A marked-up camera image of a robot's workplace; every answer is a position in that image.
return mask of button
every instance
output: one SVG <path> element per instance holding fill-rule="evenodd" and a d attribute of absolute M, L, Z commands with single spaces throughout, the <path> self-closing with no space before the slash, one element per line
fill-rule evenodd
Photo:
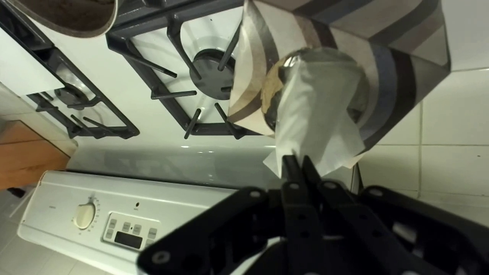
<path fill-rule="evenodd" d="M 127 233 L 131 227 L 132 225 L 126 222 L 124 227 L 123 227 L 123 233 Z"/>
<path fill-rule="evenodd" d="M 137 234 L 137 236 L 141 234 L 141 225 L 135 225 L 135 234 Z"/>
<path fill-rule="evenodd" d="M 112 219 L 109 228 L 114 230 L 118 225 L 117 219 Z"/>
<path fill-rule="evenodd" d="M 157 239 L 157 233 L 158 233 L 158 230 L 152 228 L 150 233 L 149 233 L 149 239 Z"/>
<path fill-rule="evenodd" d="M 106 233 L 106 239 L 112 239 L 112 234 L 114 234 L 114 230 L 109 230 L 109 231 Z"/>

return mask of white cloth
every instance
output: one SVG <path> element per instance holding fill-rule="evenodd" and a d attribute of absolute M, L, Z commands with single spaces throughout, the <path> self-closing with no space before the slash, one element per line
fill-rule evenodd
<path fill-rule="evenodd" d="M 326 176 L 366 147 L 348 107 L 366 86 L 364 71 L 334 49 L 306 51 L 291 69 L 277 114 L 276 152 L 265 164 L 282 178 L 282 159 L 309 156 Z"/>

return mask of white stove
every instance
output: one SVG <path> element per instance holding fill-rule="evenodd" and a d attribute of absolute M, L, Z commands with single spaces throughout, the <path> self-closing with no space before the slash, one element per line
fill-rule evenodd
<path fill-rule="evenodd" d="M 106 272 L 135 275 L 140 251 L 231 193 L 51 172 L 33 195 L 19 236 Z"/>

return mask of burner cap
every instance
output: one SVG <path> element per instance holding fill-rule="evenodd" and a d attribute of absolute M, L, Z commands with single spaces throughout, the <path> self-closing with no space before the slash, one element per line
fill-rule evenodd
<path fill-rule="evenodd" d="M 195 66 L 202 78 L 190 74 L 202 94 L 221 101 L 230 100 L 234 85 L 234 59 L 231 57 L 225 68 L 219 71 L 224 57 L 225 52 L 218 49 L 201 51 L 195 59 Z"/>
<path fill-rule="evenodd" d="M 56 94 L 69 109 L 83 110 L 91 103 L 91 100 L 72 85 L 66 85 L 65 89 L 59 89 Z"/>

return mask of stove knob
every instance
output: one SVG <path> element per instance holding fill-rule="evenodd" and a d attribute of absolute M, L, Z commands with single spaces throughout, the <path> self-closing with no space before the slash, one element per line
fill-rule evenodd
<path fill-rule="evenodd" d="M 95 217 L 95 205 L 89 202 L 77 208 L 77 216 L 74 224 L 79 230 L 85 231 L 92 225 L 94 217 Z"/>

